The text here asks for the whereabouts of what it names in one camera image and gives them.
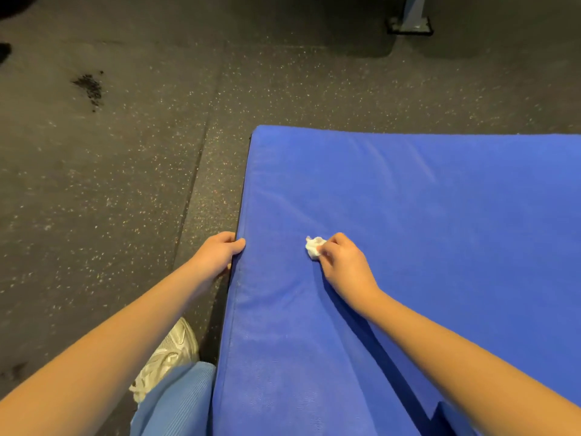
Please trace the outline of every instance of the hand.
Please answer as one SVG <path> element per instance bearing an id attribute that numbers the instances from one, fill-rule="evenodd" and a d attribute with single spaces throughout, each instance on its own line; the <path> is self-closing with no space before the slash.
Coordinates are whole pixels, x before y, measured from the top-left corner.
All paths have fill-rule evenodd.
<path id="1" fill-rule="evenodd" d="M 345 234 L 338 233 L 319 246 L 319 261 L 325 277 L 355 311 L 364 312 L 381 290 L 365 255 Z"/>
<path id="2" fill-rule="evenodd" d="M 216 278 L 230 264 L 232 256 L 242 252 L 246 246 L 246 240 L 235 239 L 236 233 L 229 231 L 208 237 L 190 259 L 189 262 L 201 275 L 203 281 Z"/>

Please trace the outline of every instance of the forearm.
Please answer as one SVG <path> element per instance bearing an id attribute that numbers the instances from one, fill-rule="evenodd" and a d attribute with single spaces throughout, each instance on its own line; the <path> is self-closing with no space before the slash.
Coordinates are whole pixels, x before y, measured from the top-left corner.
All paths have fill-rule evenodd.
<path id="1" fill-rule="evenodd" d="M 581 409 L 381 291 L 361 309 L 485 434 L 573 435 Z"/>
<path id="2" fill-rule="evenodd" d="M 202 284 L 187 263 L 71 345 L 0 402 L 2 434 L 94 434 Z"/>

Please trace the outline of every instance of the blue gym mat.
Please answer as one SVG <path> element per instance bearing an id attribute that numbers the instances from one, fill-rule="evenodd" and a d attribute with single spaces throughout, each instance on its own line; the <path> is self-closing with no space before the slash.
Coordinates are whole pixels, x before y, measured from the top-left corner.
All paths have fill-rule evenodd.
<path id="1" fill-rule="evenodd" d="M 581 406 L 581 137 L 261 126 L 214 436 L 445 434 L 438 390 L 307 256 L 337 231 L 389 295 Z"/>

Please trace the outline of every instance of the white tissue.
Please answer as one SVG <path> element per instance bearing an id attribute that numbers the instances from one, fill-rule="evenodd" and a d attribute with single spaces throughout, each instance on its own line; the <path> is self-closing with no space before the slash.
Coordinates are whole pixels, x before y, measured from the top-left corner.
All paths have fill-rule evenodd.
<path id="1" fill-rule="evenodd" d="M 326 240 L 322 239 L 321 237 L 307 237 L 307 245 L 305 248 L 307 249 L 309 257 L 311 257 L 312 260 L 318 260 L 318 257 L 321 255 L 321 253 L 317 251 L 317 246 L 321 246 L 325 242 Z"/>

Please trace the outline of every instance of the right hand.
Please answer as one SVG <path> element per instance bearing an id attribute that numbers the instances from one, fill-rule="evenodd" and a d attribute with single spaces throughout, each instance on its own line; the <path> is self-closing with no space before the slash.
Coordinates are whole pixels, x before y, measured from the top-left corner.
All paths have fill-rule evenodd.
<path id="1" fill-rule="evenodd" d="M 319 246 L 319 261 L 335 291 L 359 314 L 364 315 L 381 290 L 365 255 L 345 234 L 338 233 Z"/>

